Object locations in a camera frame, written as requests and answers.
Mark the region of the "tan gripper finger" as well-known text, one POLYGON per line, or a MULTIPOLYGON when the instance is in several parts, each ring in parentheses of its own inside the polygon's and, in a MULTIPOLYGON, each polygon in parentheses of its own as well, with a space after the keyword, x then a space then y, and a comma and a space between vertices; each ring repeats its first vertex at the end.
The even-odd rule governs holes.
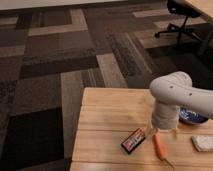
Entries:
POLYGON ((153 130, 151 120, 148 120, 146 124, 146 135, 149 135, 153 130))
POLYGON ((172 129, 171 133, 172 133, 172 135, 173 135, 174 138, 178 138, 178 129, 177 128, 172 129))

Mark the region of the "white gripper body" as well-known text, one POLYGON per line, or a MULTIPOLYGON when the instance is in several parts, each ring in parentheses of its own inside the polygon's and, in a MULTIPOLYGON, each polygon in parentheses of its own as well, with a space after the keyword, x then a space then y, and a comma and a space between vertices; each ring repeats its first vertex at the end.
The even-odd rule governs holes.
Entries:
POLYGON ((156 101, 151 116, 151 123, 157 129, 175 129, 179 121, 179 111, 180 108, 176 105, 156 101))

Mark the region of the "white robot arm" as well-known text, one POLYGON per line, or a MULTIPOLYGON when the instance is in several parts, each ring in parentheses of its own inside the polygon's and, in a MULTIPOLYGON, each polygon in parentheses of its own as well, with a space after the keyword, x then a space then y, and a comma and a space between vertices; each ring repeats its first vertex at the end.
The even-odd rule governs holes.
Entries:
POLYGON ((173 72, 153 79, 149 91, 154 105, 147 134, 154 134, 158 130, 175 130, 181 107, 213 120, 213 90, 195 88, 186 72, 173 72))

